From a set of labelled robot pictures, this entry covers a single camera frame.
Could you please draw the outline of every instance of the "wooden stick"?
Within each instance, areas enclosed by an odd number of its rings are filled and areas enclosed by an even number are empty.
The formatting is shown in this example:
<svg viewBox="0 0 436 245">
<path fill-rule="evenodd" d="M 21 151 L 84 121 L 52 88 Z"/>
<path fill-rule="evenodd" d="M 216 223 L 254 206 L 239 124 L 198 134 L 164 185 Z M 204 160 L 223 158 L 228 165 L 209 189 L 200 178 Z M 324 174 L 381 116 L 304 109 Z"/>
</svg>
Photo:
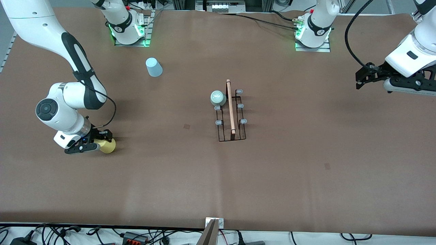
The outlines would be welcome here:
<svg viewBox="0 0 436 245">
<path fill-rule="evenodd" d="M 230 126 L 232 127 L 232 135 L 236 134 L 235 118 L 233 116 L 233 99 L 232 89 L 230 88 L 230 79 L 227 79 L 227 94 L 228 94 L 228 110 L 230 111 Z"/>
</svg>

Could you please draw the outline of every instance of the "power adapter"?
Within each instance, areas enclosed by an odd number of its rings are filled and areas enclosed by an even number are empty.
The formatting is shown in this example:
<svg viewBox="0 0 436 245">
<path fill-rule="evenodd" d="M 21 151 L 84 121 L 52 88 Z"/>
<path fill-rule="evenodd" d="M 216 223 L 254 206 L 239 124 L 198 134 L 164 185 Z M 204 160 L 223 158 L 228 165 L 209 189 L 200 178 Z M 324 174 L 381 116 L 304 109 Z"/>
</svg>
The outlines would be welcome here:
<svg viewBox="0 0 436 245">
<path fill-rule="evenodd" d="M 17 237 L 12 240 L 10 245 L 36 245 L 36 243 L 27 240 L 24 237 Z"/>
<path fill-rule="evenodd" d="M 259 242 L 248 242 L 245 245 L 265 245 L 264 241 L 259 241 Z"/>
<path fill-rule="evenodd" d="M 148 242 L 148 237 L 132 232 L 123 233 L 121 237 L 123 238 L 123 244 L 145 245 Z"/>
</svg>

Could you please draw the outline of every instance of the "mounting plate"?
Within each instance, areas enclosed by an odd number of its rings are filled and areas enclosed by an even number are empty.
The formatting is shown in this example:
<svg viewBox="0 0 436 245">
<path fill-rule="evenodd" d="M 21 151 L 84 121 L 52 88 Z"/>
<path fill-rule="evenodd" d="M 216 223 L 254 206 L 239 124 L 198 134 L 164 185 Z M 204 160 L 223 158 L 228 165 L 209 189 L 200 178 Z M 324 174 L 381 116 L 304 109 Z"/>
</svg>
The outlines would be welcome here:
<svg viewBox="0 0 436 245">
<path fill-rule="evenodd" d="M 154 20 L 155 17 L 155 10 L 152 10 L 150 15 L 144 15 L 144 21 L 140 24 L 146 24 L 147 26 L 144 28 L 145 34 L 143 37 L 141 37 L 138 41 L 136 41 L 133 44 L 125 45 L 119 43 L 117 40 L 115 40 L 115 46 L 119 47 L 149 47 L 151 42 L 151 32 L 153 31 L 153 25 L 154 22 L 151 23 Z"/>
<path fill-rule="evenodd" d="M 299 40 L 295 40 L 295 50 L 296 51 L 305 51 L 305 52 L 326 52 L 330 53 L 330 39 L 324 41 L 323 45 L 317 48 L 309 48 L 304 46 Z"/>
<path fill-rule="evenodd" d="M 206 218 L 206 222 L 205 222 L 205 225 L 204 225 L 204 227 L 206 227 L 208 224 L 209 224 L 209 222 L 211 221 L 211 219 L 218 219 L 219 220 L 219 226 L 218 226 L 218 228 L 221 230 L 221 229 L 224 229 L 224 218 Z"/>
</svg>

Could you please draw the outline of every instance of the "cable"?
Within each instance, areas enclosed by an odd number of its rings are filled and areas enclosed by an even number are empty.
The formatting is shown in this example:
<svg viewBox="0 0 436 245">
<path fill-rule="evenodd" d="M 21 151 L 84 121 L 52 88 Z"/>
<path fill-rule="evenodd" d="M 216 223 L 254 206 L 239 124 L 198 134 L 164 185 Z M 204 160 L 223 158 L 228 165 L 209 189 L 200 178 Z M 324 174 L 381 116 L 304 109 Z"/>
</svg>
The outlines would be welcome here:
<svg viewBox="0 0 436 245">
<path fill-rule="evenodd" d="M 55 234 L 55 233 L 53 232 L 53 230 L 51 231 L 51 235 L 50 235 L 50 233 L 49 233 L 50 237 L 48 238 L 47 245 L 50 245 L 51 238 L 53 237 L 54 234 Z"/>
<path fill-rule="evenodd" d="M 126 2 L 126 4 L 127 5 L 132 5 L 133 7 L 137 7 L 137 8 L 139 8 L 139 9 L 141 9 L 141 10 L 145 10 L 145 9 L 143 9 L 143 8 L 141 8 L 141 7 L 139 7 L 139 6 L 137 6 L 137 5 L 135 5 L 135 4 L 132 4 L 131 2 L 129 2 L 129 1 L 127 1 L 127 0 L 123 0 L 123 2 Z"/>
<path fill-rule="evenodd" d="M 65 237 L 65 234 L 61 234 L 61 233 L 59 233 L 57 229 L 55 229 L 54 227 L 51 227 L 51 226 L 48 225 L 48 224 L 42 224 L 42 226 L 47 226 L 47 227 L 49 227 L 49 228 L 53 231 L 53 234 L 56 234 L 56 235 L 57 235 L 56 239 L 54 240 L 54 244 L 56 244 L 56 241 L 57 241 L 58 238 L 61 238 L 61 239 L 64 241 L 64 245 L 65 245 L 65 244 L 71 245 L 67 240 L 65 240 L 65 238 L 64 238 L 64 237 Z"/>
<path fill-rule="evenodd" d="M 291 237 L 292 237 L 292 242 L 294 243 L 294 245 L 297 245 L 297 243 L 295 242 L 295 239 L 294 239 L 294 233 L 291 231 Z"/>
<path fill-rule="evenodd" d="M 85 87 L 89 88 L 91 91 L 101 94 L 102 96 L 106 97 L 108 100 L 110 100 L 110 101 L 112 102 L 112 104 L 113 104 L 113 115 L 112 115 L 111 119 L 110 119 L 106 124 L 103 124 L 103 125 L 101 125 L 101 126 L 94 127 L 94 129 L 98 129 L 98 128 L 106 127 L 109 123 L 111 123 L 111 121 L 112 121 L 113 118 L 115 117 L 115 114 L 116 114 L 116 103 L 115 103 L 115 101 L 113 101 L 113 99 L 111 99 L 109 96 L 103 94 L 102 92 L 97 91 L 97 90 L 91 88 L 90 86 L 86 85 L 86 84 L 83 83 L 82 81 L 78 81 L 78 82 L 82 83 Z"/>
<path fill-rule="evenodd" d="M 44 231 L 45 231 L 45 226 L 42 228 L 42 233 L 41 233 L 41 241 L 42 241 L 42 244 L 43 245 L 45 245 L 45 240 L 44 240 Z"/>
<path fill-rule="evenodd" d="M 192 232 L 198 232 L 198 233 L 201 233 L 201 234 L 203 234 L 201 231 L 178 231 L 178 232 L 183 232 L 183 233 L 192 233 Z"/>
<path fill-rule="evenodd" d="M 224 241 L 225 241 L 225 245 L 228 245 L 227 239 L 225 238 L 225 235 L 224 235 L 224 233 L 222 232 L 222 230 L 219 230 L 219 232 L 221 232 L 221 234 L 222 234 L 222 238 L 223 238 Z"/>
<path fill-rule="evenodd" d="M 237 15 L 236 14 L 235 16 L 240 16 L 240 17 L 251 19 L 251 20 L 260 21 L 260 22 L 267 23 L 267 24 L 270 24 L 270 25 L 275 25 L 275 26 L 280 26 L 280 27 L 284 27 L 284 28 L 289 28 L 289 29 L 292 29 L 292 30 L 295 30 L 295 31 L 298 30 L 297 27 L 290 27 L 290 26 L 280 25 L 280 24 L 277 24 L 277 23 L 273 23 L 273 22 L 268 22 L 268 21 L 265 21 L 265 20 L 256 19 L 256 18 L 253 18 L 253 17 L 250 17 L 250 16 L 246 16 L 246 15 Z"/>
<path fill-rule="evenodd" d="M 100 238 L 100 235 L 99 235 L 99 230 L 100 230 L 100 228 L 101 228 L 100 226 L 97 226 L 97 227 L 95 227 L 95 228 L 89 230 L 86 234 L 87 234 L 88 236 L 92 236 L 92 235 L 96 234 L 96 235 L 97 235 L 97 238 L 99 239 L 100 244 L 101 244 L 101 245 L 105 245 L 105 244 L 103 243 L 102 239 Z"/>
<path fill-rule="evenodd" d="M 313 5 L 313 6 L 308 7 L 307 9 L 305 9 L 305 10 L 303 10 L 303 11 L 306 12 L 306 11 L 308 11 L 309 9 L 311 9 L 311 8 L 313 8 L 313 7 L 315 7 L 315 6 L 316 6 L 316 4 Z"/>
<path fill-rule="evenodd" d="M 150 24 L 148 24 L 148 25 L 151 25 L 151 24 L 153 24 L 153 22 L 154 22 L 154 20 L 160 15 L 160 13 L 162 13 L 162 11 L 164 10 L 164 9 L 166 9 L 168 6 L 170 6 L 170 4 L 167 4 L 166 6 L 164 6 L 163 8 L 161 8 L 160 9 L 160 11 L 159 11 L 159 13 L 157 13 L 157 15 L 153 18 L 153 20 L 150 22 Z"/>
<path fill-rule="evenodd" d="M 278 16 L 280 16 L 280 18 L 292 22 L 292 19 L 289 19 L 289 18 L 284 17 L 281 13 L 279 13 L 279 12 L 277 12 L 277 11 L 275 11 L 275 10 L 271 10 L 271 13 L 275 13 L 275 14 L 277 14 Z"/>
<path fill-rule="evenodd" d="M 118 236 L 121 236 L 121 233 L 116 232 L 114 228 L 112 228 L 113 232 L 115 232 Z"/>
<path fill-rule="evenodd" d="M 0 234 L 6 232 L 6 234 L 4 235 L 3 239 L 0 241 L 0 245 L 4 242 L 4 240 L 6 239 L 7 235 L 9 235 L 9 230 L 2 230 L 0 231 Z"/>
<path fill-rule="evenodd" d="M 274 0 L 274 2 L 282 7 L 289 7 L 292 4 L 293 0 Z"/>
<path fill-rule="evenodd" d="M 341 233 L 340 235 L 341 235 L 342 239 L 349 241 L 349 242 L 354 242 L 354 245 L 357 245 L 357 241 L 366 241 L 366 240 L 369 240 L 372 238 L 372 234 L 369 234 L 369 236 L 366 238 L 355 238 L 353 236 L 353 234 L 349 233 L 351 239 L 344 237 L 343 233 Z"/>
<path fill-rule="evenodd" d="M 170 240 L 168 237 L 165 236 L 165 232 L 162 233 L 163 238 L 159 241 L 159 245 L 170 245 Z"/>
<path fill-rule="evenodd" d="M 239 243 L 238 243 L 238 245 L 245 245 L 244 238 L 242 237 L 241 232 L 238 231 L 238 230 L 236 230 L 236 232 L 238 233 L 238 237 L 239 237 Z"/>
<path fill-rule="evenodd" d="M 60 236 L 58 236 L 58 237 L 56 237 L 56 239 L 54 240 L 54 245 L 56 245 L 56 242 L 58 241 L 58 238 L 59 238 Z"/>
<path fill-rule="evenodd" d="M 384 75 L 392 75 L 390 72 L 388 71 L 383 71 L 383 70 L 376 70 L 373 69 L 365 64 L 363 64 L 363 62 L 357 58 L 357 56 L 354 54 L 354 52 L 351 50 L 350 47 L 350 43 L 348 42 L 348 32 L 350 31 L 350 27 L 353 24 L 353 22 L 356 20 L 357 16 L 360 15 L 360 13 L 362 13 L 362 11 L 372 2 L 373 0 L 368 0 L 368 2 L 366 2 L 360 9 L 359 11 L 357 11 L 357 13 L 353 16 L 353 18 L 351 19 L 350 23 L 348 23 L 347 28 L 345 29 L 345 45 L 347 46 L 347 50 L 348 52 L 351 54 L 351 56 L 362 66 L 365 67 L 367 70 L 369 71 L 373 71 L 373 72 L 377 72 L 380 74 L 384 74 Z"/>
<path fill-rule="evenodd" d="M 102 244 L 102 245 L 105 245 L 103 242 L 102 242 L 102 239 L 100 238 L 100 235 L 99 235 L 99 233 L 98 232 L 96 232 L 95 233 L 96 235 L 97 235 L 97 238 L 99 239 L 99 242 Z"/>
</svg>

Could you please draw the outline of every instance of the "black cable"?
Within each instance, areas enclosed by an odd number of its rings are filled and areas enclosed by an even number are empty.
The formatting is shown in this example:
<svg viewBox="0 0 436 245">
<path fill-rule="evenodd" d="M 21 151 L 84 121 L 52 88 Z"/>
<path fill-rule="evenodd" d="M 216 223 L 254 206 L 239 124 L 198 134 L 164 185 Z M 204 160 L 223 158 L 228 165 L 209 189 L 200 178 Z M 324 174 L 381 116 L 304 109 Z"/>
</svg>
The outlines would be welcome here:
<svg viewBox="0 0 436 245">
<path fill-rule="evenodd" d="M 151 24 L 153 24 L 153 22 L 154 22 L 154 20 L 162 13 L 162 11 L 164 10 L 164 9 L 166 9 L 167 7 L 169 6 L 169 4 L 167 4 L 167 5 L 165 5 L 163 8 L 161 8 L 160 9 L 160 11 L 159 11 L 159 13 L 157 13 L 155 16 L 154 16 L 154 18 L 153 18 L 153 20 L 148 24 L 148 25 L 151 25 Z"/>
<path fill-rule="evenodd" d="M 294 245 L 297 245 L 297 243 L 295 242 L 295 239 L 294 239 L 294 233 L 291 231 L 291 237 L 292 237 L 292 242 L 294 243 Z"/>
<path fill-rule="evenodd" d="M 91 91 L 101 94 L 102 96 L 106 97 L 108 100 L 110 100 L 110 101 L 112 102 L 112 104 L 113 104 L 113 114 L 112 114 L 111 119 L 110 119 L 106 124 L 103 124 L 103 125 L 101 125 L 101 126 L 97 126 L 97 127 L 94 127 L 94 128 L 102 128 L 102 127 L 106 127 L 109 123 L 111 123 L 111 121 L 112 121 L 113 118 L 115 117 L 115 114 L 116 114 L 116 103 L 115 103 L 115 101 L 113 101 L 113 99 L 111 99 L 109 96 L 103 94 L 102 92 L 97 91 L 97 90 L 91 88 L 90 86 L 86 85 L 86 84 L 83 83 L 82 81 L 78 81 L 78 82 L 82 83 L 85 87 L 89 88 Z"/>
<path fill-rule="evenodd" d="M 279 12 L 277 12 L 277 11 L 275 11 L 275 10 L 271 10 L 271 13 L 275 13 L 275 14 L 277 14 L 278 16 L 280 16 L 280 18 L 292 22 L 292 19 L 289 19 L 289 18 L 284 17 L 281 13 L 279 13 Z"/>
<path fill-rule="evenodd" d="M 118 236 L 121 236 L 121 233 L 116 232 L 114 228 L 112 228 L 113 232 L 115 232 Z"/>
<path fill-rule="evenodd" d="M 236 232 L 238 233 L 238 237 L 239 237 L 238 245 L 245 245 L 244 238 L 242 237 L 242 233 L 238 230 L 236 230 Z"/>
<path fill-rule="evenodd" d="M 99 242 L 102 244 L 102 245 L 105 245 L 103 242 L 102 242 L 102 239 L 100 238 L 100 235 L 99 235 L 99 233 L 98 232 L 96 232 L 95 233 L 96 235 L 97 235 L 97 238 L 99 239 Z"/>
<path fill-rule="evenodd" d="M 353 234 L 349 233 L 351 239 L 344 237 L 343 233 L 340 233 L 340 235 L 341 235 L 342 239 L 349 241 L 349 242 L 354 242 L 354 245 L 357 245 L 357 241 L 366 241 L 366 240 L 369 240 L 372 238 L 372 234 L 369 234 L 369 236 L 366 238 L 355 238 L 353 236 Z"/>
<path fill-rule="evenodd" d="M 143 8 L 141 8 L 141 7 L 139 7 L 139 6 L 137 6 L 137 5 L 135 5 L 135 4 L 132 4 L 131 2 L 129 2 L 129 1 L 127 1 L 127 0 L 123 0 L 123 2 L 126 2 L 127 3 L 127 5 L 132 5 L 133 7 L 137 7 L 137 8 L 139 8 L 139 9 L 141 9 L 141 10 L 145 10 L 145 9 L 143 9 Z"/>
<path fill-rule="evenodd" d="M 0 234 L 6 232 L 6 234 L 4 235 L 3 239 L 0 241 L 0 245 L 4 242 L 4 240 L 6 239 L 7 235 L 9 235 L 9 230 L 2 230 L 0 231 Z"/>
<path fill-rule="evenodd" d="M 45 226 L 42 228 L 42 233 L 41 233 L 41 241 L 42 244 L 45 245 L 45 240 L 44 240 L 44 231 L 45 231 Z"/>
<path fill-rule="evenodd" d="M 154 240 L 155 240 L 157 237 L 159 237 L 160 235 L 163 234 L 163 232 L 164 232 L 164 231 L 162 230 L 162 231 L 158 234 L 157 231 L 156 231 L 156 232 L 154 233 L 154 237 L 150 239 L 149 243 L 153 243 Z"/>
<path fill-rule="evenodd" d="M 273 23 L 273 22 L 268 22 L 268 21 L 265 21 L 265 20 L 256 19 L 256 18 L 253 18 L 253 17 L 250 17 L 250 16 L 246 16 L 246 15 L 235 15 L 235 16 L 240 16 L 240 17 L 251 19 L 251 20 L 260 21 L 260 22 L 267 23 L 267 24 L 270 24 L 270 25 L 275 25 L 275 26 L 280 26 L 280 27 L 284 27 L 284 28 L 289 28 L 289 29 L 292 29 L 292 30 L 295 30 L 295 31 L 298 30 L 297 27 L 290 27 L 290 26 L 280 25 L 280 24 L 277 24 L 277 23 Z"/>
<path fill-rule="evenodd" d="M 54 227 L 51 227 L 48 224 L 43 224 L 43 225 L 46 225 L 47 227 L 49 227 L 53 231 L 53 234 L 57 235 L 56 239 L 54 240 L 54 245 L 56 244 L 56 241 L 58 238 L 62 239 L 62 241 L 64 242 L 64 245 L 65 244 L 71 245 L 67 240 L 65 240 L 65 238 L 64 238 L 65 235 L 62 235 L 61 233 L 59 233 L 57 229 L 55 229 Z"/>
<path fill-rule="evenodd" d="M 160 235 L 163 235 L 163 236 L 162 236 L 160 239 L 158 239 L 158 240 L 155 241 L 155 239 L 158 238 Z M 156 242 L 160 242 L 163 238 L 165 238 L 165 231 L 164 231 L 164 230 L 162 230 L 161 233 L 156 234 L 156 235 L 153 237 L 152 241 L 150 241 L 150 244 L 155 244 Z"/>
<path fill-rule="evenodd" d="M 49 233 L 50 237 L 48 238 L 47 245 L 50 245 L 51 238 L 53 237 L 54 234 L 55 233 L 53 232 L 53 230 L 51 231 L 51 235 Z"/>
<path fill-rule="evenodd" d="M 159 241 L 159 245 L 170 245 L 170 240 L 165 236 L 165 232 L 162 232 L 163 238 Z"/>
<path fill-rule="evenodd" d="M 202 233 L 201 231 L 179 231 L 179 232 L 183 232 L 183 233 L 192 233 L 192 232 Z"/>
<path fill-rule="evenodd" d="M 306 12 L 306 11 L 308 11 L 309 9 L 311 9 L 311 8 L 313 8 L 313 7 L 315 7 L 315 6 L 316 6 L 316 4 L 313 5 L 313 6 L 308 7 L 307 9 L 305 9 L 305 10 L 303 10 L 303 11 Z"/>
<path fill-rule="evenodd" d="M 369 71 L 373 71 L 373 72 L 377 72 L 380 74 L 384 74 L 384 75 L 392 75 L 390 72 L 388 71 L 383 71 L 383 70 L 376 70 L 373 69 L 365 64 L 363 64 L 363 62 L 357 58 L 357 56 L 354 54 L 354 52 L 351 50 L 350 47 L 350 43 L 348 42 L 348 32 L 350 31 L 350 27 L 353 24 L 353 22 L 356 20 L 356 18 L 360 15 L 360 13 L 362 13 L 362 11 L 368 7 L 368 5 L 372 2 L 373 0 L 368 0 L 368 2 L 366 2 L 360 9 L 359 11 L 357 11 L 357 13 L 353 16 L 353 18 L 351 19 L 350 23 L 348 23 L 347 28 L 345 29 L 345 45 L 347 46 L 347 50 L 348 52 L 351 54 L 351 56 L 362 66 L 365 67 L 367 70 Z"/>
<path fill-rule="evenodd" d="M 96 234 L 96 235 L 97 235 L 97 238 L 99 239 L 100 244 L 101 244 L 101 245 L 104 245 L 104 243 L 102 242 L 102 239 L 100 238 L 100 235 L 99 235 L 99 230 L 100 230 L 100 228 L 101 228 L 100 226 L 97 226 L 97 227 L 95 227 L 95 228 L 89 230 L 86 234 L 87 234 L 88 236 L 92 236 L 92 235 Z"/>
</svg>

